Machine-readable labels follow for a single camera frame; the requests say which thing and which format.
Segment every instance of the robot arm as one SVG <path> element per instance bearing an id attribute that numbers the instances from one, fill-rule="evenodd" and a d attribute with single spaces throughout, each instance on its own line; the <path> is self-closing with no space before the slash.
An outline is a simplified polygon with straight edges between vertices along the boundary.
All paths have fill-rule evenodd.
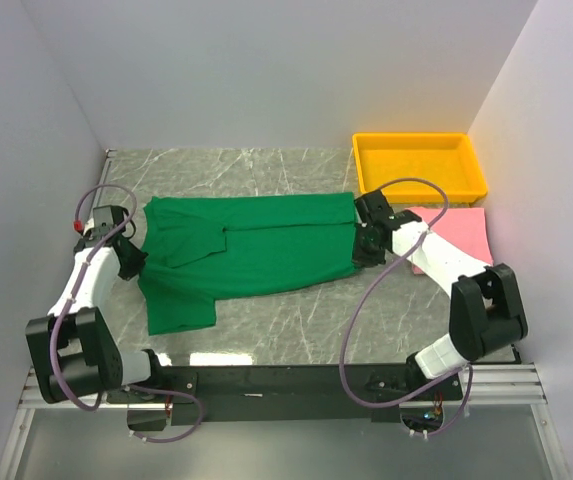
<path id="1" fill-rule="evenodd" d="M 26 339 L 39 388 L 49 403 L 66 400 L 53 375 L 49 357 L 48 344 L 53 324 L 71 296 L 88 253 L 104 235 L 123 222 L 125 213 L 125 209 L 119 206 L 93 210 L 90 228 L 83 234 L 79 232 L 82 237 L 75 247 L 75 265 L 62 295 L 46 317 L 31 320 L 26 327 Z M 156 364 L 152 352 L 121 352 L 101 314 L 101 308 L 117 277 L 128 280 L 144 266 L 146 254 L 123 233 L 109 239 L 90 262 L 58 338 L 58 350 L 68 347 L 73 340 L 79 340 L 81 344 L 81 352 L 59 355 L 62 374 L 77 396 L 114 390 L 147 380 Z"/>
<path id="2" fill-rule="evenodd" d="M 409 210 L 394 213 L 381 191 L 355 202 L 362 220 L 353 258 L 364 266 L 385 262 L 385 250 L 404 255 L 429 227 Z M 408 258 L 450 297 L 449 332 L 409 357 L 411 383 L 424 383 L 524 338 L 528 325 L 514 272 L 490 266 L 429 231 Z"/>

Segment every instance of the yellow tray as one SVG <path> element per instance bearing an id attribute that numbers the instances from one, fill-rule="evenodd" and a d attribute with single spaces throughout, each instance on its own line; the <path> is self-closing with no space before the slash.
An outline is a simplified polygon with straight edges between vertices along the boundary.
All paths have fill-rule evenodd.
<path id="1" fill-rule="evenodd" d="M 444 189 L 453 203 L 473 203 L 488 187 L 464 133 L 356 133 L 359 190 L 367 193 L 399 177 L 420 177 Z M 384 189 L 390 203 L 442 203 L 427 185 L 404 182 Z"/>

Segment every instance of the white enclosure wall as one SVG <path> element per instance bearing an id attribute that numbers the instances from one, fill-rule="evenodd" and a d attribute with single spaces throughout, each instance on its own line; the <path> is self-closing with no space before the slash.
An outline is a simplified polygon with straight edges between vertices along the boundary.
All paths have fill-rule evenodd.
<path id="1" fill-rule="evenodd" d="M 23 0 L 107 148 L 466 131 L 535 0 Z"/>
<path id="2" fill-rule="evenodd" d="M 470 130 L 495 258 L 518 272 L 573 472 L 573 2 L 539 0 Z"/>
<path id="3" fill-rule="evenodd" d="M 26 322 L 72 265 L 72 212 L 103 152 L 17 1 L 0 0 L 0 454 L 30 365 Z"/>

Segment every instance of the gray marble table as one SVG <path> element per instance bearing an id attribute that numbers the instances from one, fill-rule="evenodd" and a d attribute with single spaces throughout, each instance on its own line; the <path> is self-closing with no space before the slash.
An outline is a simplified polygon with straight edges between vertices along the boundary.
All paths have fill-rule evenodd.
<path id="1" fill-rule="evenodd" d="M 106 181 L 133 189 L 140 207 L 152 196 L 232 197 L 351 191 L 357 173 L 349 149 L 171 149 L 111 152 Z M 106 189 L 101 204 L 130 207 L 126 195 Z M 141 246 L 146 219 L 135 215 Z M 206 353 L 206 363 L 335 363 L 357 300 L 382 268 L 354 277 L 264 297 L 217 302 L 213 328 L 150 337 L 146 306 L 135 281 L 118 281 L 105 317 L 120 349 L 153 348 L 174 365 Z M 410 265 L 375 290 L 354 329 L 348 359 L 354 363 L 403 362 L 448 330 L 449 299 Z M 506 348 L 487 357 L 513 361 Z"/>

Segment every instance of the green cloth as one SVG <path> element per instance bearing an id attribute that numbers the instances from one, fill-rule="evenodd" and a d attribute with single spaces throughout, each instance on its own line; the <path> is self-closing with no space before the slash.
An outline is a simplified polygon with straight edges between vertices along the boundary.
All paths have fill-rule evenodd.
<path id="1" fill-rule="evenodd" d="M 149 256 L 139 277 L 148 332 L 215 324 L 215 300 L 285 292 L 346 277 L 351 193 L 157 198 L 144 207 Z"/>

